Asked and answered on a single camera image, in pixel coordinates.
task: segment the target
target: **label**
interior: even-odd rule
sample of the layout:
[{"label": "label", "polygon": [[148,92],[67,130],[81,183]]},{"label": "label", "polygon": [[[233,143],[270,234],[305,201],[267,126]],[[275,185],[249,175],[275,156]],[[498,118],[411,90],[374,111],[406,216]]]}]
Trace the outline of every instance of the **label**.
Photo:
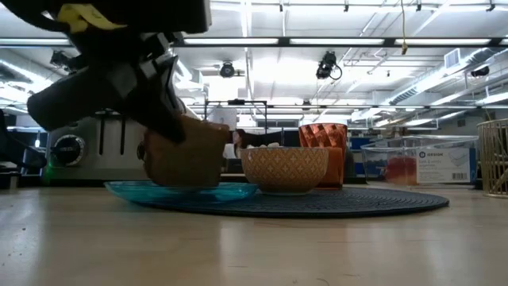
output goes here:
[{"label": "label", "polygon": [[426,183],[470,183],[475,175],[471,164],[474,149],[418,149],[417,182]]}]

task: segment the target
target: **yellow label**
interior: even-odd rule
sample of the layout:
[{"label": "yellow label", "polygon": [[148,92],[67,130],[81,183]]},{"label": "yellow label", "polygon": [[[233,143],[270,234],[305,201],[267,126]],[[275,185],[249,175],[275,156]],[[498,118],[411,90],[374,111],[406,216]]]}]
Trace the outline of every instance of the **yellow label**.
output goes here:
[{"label": "yellow label", "polygon": [[91,4],[63,4],[58,13],[58,21],[67,22],[71,26],[71,33],[86,30],[88,23],[105,30],[125,28],[127,26],[109,21]]},{"label": "yellow label", "polygon": [[68,23],[71,26],[71,33],[83,32],[88,28],[88,23],[83,20],[78,11],[70,4],[63,4],[58,13],[57,20]]}]

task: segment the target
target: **table surface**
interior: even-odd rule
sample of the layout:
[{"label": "table surface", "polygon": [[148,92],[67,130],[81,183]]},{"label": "table surface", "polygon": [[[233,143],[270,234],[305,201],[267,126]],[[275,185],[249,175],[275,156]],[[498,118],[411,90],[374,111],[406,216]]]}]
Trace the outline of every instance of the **table surface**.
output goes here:
[{"label": "table surface", "polygon": [[155,210],[104,188],[0,191],[0,285],[506,285],[508,200],[327,220]]}]

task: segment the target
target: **cable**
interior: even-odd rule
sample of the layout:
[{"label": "cable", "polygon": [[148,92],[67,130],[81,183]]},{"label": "cable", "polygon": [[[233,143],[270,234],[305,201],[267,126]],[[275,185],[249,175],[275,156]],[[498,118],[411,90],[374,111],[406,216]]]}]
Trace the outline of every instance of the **cable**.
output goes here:
[{"label": "cable", "polygon": [[406,43],[406,11],[404,10],[404,0],[400,0],[400,6],[402,7],[402,55],[404,56],[409,48]]}]

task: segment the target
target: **security camera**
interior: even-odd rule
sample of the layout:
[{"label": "security camera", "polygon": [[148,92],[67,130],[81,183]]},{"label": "security camera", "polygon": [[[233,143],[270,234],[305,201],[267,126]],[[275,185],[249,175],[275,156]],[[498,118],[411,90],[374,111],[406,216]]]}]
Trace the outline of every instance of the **security camera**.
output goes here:
[{"label": "security camera", "polygon": [[220,74],[223,78],[233,77],[235,75],[235,68],[233,67],[233,63],[231,62],[223,63]]}]

